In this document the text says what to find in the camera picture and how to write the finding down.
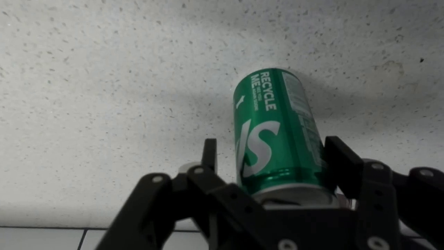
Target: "black plastic part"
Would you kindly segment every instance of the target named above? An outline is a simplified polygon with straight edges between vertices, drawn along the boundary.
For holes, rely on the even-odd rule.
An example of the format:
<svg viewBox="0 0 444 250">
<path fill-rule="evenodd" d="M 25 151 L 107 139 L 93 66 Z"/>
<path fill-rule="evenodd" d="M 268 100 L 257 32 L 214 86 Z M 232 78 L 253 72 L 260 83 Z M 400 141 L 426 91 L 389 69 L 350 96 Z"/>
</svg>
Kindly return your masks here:
<svg viewBox="0 0 444 250">
<path fill-rule="evenodd" d="M 403 221 L 441 247 L 444 175 L 433 168 L 410 176 L 382 162 L 365 162 L 339 137 L 326 139 L 326 158 L 344 194 L 358 208 L 264 210 L 214 171 L 217 143 L 206 140 L 201 164 L 172 180 L 164 173 L 140 179 L 99 244 L 99 250 L 160 250 L 175 222 L 193 218 L 211 250 L 276 250 L 292 240 L 299 250 L 368 250 L 369 239 L 390 250 L 425 250 L 400 236 Z"/>
<path fill-rule="evenodd" d="M 207 139 L 204 144 L 204 153 L 201 165 L 210 168 L 213 172 L 217 172 L 217 162 L 218 162 L 218 143 L 217 139 Z"/>
<path fill-rule="evenodd" d="M 150 173 L 140 179 L 97 250 L 160 250 L 174 230 L 168 208 L 171 179 Z"/>
<path fill-rule="evenodd" d="M 392 169 L 382 162 L 367 162 L 357 210 L 357 243 L 361 248 L 371 239 L 386 241 L 389 248 L 400 250 L 400 222 Z"/>
<path fill-rule="evenodd" d="M 299 250 L 355 250 L 355 214 L 351 210 L 269 211 L 278 228 L 290 233 Z"/>
<path fill-rule="evenodd" d="M 325 153 L 337 186 L 349 198 L 358 198 L 362 182 L 362 158 L 337 136 L 328 136 Z"/>
<path fill-rule="evenodd" d="M 405 225 L 444 248 L 444 173 L 435 168 L 414 168 L 397 175 L 400 218 Z"/>
</svg>

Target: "green soda can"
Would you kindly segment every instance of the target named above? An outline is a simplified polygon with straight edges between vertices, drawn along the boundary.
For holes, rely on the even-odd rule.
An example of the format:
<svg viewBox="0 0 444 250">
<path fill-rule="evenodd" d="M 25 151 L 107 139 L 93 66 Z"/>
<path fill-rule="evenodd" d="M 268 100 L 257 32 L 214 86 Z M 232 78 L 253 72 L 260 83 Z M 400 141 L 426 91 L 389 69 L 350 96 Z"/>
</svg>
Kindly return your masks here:
<svg viewBox="0 0 444 250">
<path fill-rule="evenodd" d="M 324 146 L 296 75 L 256 71 L 235 90 L 238 182 L 268 208 L 336 205 Z"/>
</svg>

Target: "textured white wall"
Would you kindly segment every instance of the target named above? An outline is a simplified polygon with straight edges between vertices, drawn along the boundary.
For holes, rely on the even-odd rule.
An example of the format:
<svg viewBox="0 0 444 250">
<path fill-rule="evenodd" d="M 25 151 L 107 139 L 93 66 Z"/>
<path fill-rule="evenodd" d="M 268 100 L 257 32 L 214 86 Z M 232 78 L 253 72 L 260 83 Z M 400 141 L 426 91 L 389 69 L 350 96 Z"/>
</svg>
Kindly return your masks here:
<svg viewBox="0 0 444 250">
<path fill-rule="evenodd" d="M 263 66 L 299 72 L 324 136 L 441 166 L 443 1 L 0 3 L 3 225 L 107 226 L 206 137 L 235 180 L 232 93 Z"/>
</svg>

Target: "green label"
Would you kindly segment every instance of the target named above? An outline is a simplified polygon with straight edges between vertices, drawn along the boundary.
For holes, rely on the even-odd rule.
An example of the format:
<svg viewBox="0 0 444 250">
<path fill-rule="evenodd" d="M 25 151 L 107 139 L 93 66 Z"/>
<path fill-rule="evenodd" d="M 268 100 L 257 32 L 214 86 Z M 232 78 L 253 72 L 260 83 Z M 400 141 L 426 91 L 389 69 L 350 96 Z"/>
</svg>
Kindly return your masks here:
<svg viewBox="0 0 444 250">
<path fill-rule="evenodd" d="M 263 69 L 235 91 L 236 164 L 240 183 L 256 193 L 283 183 L 317 183 L 321 140 L 296 76 Z"/>
</svg>

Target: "bolt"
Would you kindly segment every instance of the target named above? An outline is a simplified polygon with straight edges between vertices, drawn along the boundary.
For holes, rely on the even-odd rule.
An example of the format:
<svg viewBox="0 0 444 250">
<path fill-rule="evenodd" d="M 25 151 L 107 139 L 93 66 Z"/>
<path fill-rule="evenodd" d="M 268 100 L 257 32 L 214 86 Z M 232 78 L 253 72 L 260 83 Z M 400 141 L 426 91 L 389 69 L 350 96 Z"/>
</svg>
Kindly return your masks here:
<svg viewBox="0 0 444 250">
<path fill-rule="evenodd" d="M 153 178 L 153 182 L 154 182 L 154 183 L 160 183 L 160 182 L 163 182 L 163 180 L 164 180 L 164 178 L 160 176 L 160 175 L 157 175 L 157 176 Z"/>
<path fill-rule="evenodd" d="M 367 240 L 367 246 L 371 250 L 390 250 L 390 244 L 385 239 L 382 239 L 379 236 L 371 236 Z"/>
<path fill-rule="evenodd" d="M 203 173 L 204 172 L 204 168 L 195 168 L 195 173 L 196 175 L 200 175 L 200 173 Z"/>
<path fill-rule="evenodd" d="M 374 169 L 385 169 L 385 166 L 383 166 L 382 164 L 379 164 L 379 162 L 372 164 L 372 168 L 374 168 Z"/>
<path fill-rule="evenodd" d="M 422 171 L 419 171 L 419 173 L 423 176 L 433 176 L 433 172 L 429 169 L 422 169 Z"/>
<path fill-rule="evenodd" d="M 297 250 L 297 244 L 290 239 L 282 239 L 278 244 L 278 250 Z"/>
</svg>

